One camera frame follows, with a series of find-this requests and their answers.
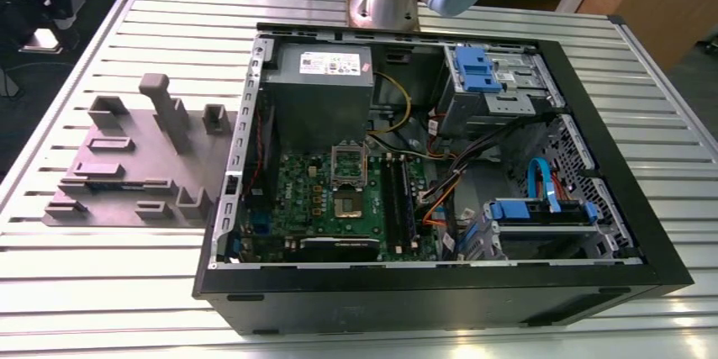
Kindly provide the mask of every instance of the yellow wire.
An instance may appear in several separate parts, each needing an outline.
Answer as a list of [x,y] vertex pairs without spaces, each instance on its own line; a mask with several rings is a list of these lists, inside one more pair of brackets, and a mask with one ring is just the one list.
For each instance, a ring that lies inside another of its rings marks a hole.
[[394,126],[391,126],[390,128],[387,129],[381,129],[381,130],[371,130],[370,131],[370,134],[371,135],[379,135],[379,134],[387,134],[390,133],[393,130],[395,130],[397,128],[399,128],[405,122],[409,120],[409,117],[413,113],[413,98],[410,97],[409,95],[409,92],[406,91],[405,89],[405,86],[402,86],[399,84],[399,82],[397,80],[394,80],[393,77],[390,77],[386,73],[382,73],[381,71],[375,71],[374,72],[375,74],[378,74],[381,77],[383,77],[386,80],[389,80],[391,82],[391,84],[394,86],[397,86],[397,88],[401,90],[402,94],[405,94],[405,99],[406,99],[406,112],[405,112],[405,117],[402,118],[402,120],[399,121],[399,123]]

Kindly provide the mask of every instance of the red wire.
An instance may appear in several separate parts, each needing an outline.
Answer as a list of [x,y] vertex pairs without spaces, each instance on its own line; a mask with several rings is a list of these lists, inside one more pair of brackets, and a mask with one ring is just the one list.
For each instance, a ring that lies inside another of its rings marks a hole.
[[244,197],[250,193],[251,188],[255,186],[255,181],[258,180],[259,172],[262,171],[262,115],[259,115],[259,109],[255,110],[255,114],[258,115],[258,168],[255,170],[255,174],[251,176],[250,186],[244,191]]

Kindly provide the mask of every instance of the black cable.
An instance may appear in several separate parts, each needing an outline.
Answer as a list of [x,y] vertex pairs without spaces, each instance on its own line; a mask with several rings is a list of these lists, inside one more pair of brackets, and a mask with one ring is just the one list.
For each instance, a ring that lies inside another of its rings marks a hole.
[[[389,123],[390,123],[390,126],[394,126],[394,119],[387,119]],[[409,140],[406,139],[406,137],[402,135],[402,133],[399,132],[399,128],[397,128],[395,130],[393,130],[391,132],[389,132],[390,134],[394,134],[397,136],[397,138],[399,139],[399,141],[405,144],[405,147],[407,150],[414,150],[413,146],[410,145],[409,143]]]
[[555,113],[545,113],[533,117],[517,118],[499,129],[471,142],[465,151],[454,159],[454,162],[449,167],[449,175],[445,180],[441,181],[441,185],[426,190],[425,198],[431,197],[439,190],[442,190],[442,188],[450,187],[459,179],[462,172],[469,166],[470,160],[494,147],[517,129],[523,128],[529,124],[543,122],[553,117],[555,117]]

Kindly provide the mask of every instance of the power supply label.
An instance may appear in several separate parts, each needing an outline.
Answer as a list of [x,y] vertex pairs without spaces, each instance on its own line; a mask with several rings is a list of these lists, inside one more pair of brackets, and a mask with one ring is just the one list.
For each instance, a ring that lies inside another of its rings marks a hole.
[[305,52],[299,63],[299,73],[306,75],[361,76],[359,54]]

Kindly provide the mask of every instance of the aluminum table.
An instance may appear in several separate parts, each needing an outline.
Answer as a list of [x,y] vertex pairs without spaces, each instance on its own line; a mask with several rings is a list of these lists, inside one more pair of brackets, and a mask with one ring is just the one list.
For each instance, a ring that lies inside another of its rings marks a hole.
[[51,228],[40,218],[98,95],[151,108],[138,84],[154,71],[171,77],[187,109],[222,103],[236,110],[255,24],[342,26],[346,1],[116,0],[0,187],[0,354],[434,359],[718,351],[718,146],[632,32],[591,15],[491,8],[458,18],[426,8],[419,15],[425,31],[562,43],[696,285],[563,328],[240,337],[191,297],[203,230]]

